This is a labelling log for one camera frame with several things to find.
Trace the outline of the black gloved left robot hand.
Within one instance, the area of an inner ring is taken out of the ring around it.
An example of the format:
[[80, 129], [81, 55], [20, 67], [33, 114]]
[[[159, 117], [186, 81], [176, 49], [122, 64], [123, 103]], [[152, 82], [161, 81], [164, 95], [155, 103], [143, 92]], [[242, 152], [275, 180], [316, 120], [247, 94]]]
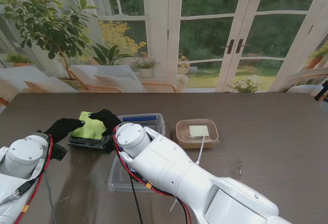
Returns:
[[44, 134], [52, 137], [53, 143], [56, 144], [68, 136], [74, 130], [83, 127], [85, 122], [79, 119], [61, 118], [57, 120]]

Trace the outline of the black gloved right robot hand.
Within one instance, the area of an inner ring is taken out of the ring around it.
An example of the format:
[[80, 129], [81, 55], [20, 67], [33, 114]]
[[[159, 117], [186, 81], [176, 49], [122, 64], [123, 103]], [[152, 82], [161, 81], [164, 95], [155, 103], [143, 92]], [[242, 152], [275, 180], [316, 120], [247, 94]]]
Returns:
[[103, 123], [106, 130], [102, 133], [102, 137], [106, 137], [112, 134], [113, 129], [121, 123], [120, 119], [107, 109], [103, 109], [95, 113], [90, 113], [88, 117], [90, 119], [99, 120]]

